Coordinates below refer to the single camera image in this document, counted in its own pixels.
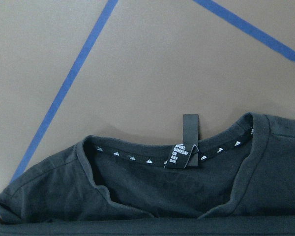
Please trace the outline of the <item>black graphic t-shirt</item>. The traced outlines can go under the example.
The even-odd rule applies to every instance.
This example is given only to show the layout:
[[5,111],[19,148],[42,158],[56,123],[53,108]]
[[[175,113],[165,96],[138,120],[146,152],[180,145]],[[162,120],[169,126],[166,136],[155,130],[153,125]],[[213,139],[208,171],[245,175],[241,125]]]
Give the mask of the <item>black graphic t-shirt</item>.
[[295,120],[147,146],[93,135],[0,193],[0,236],[295,236]]

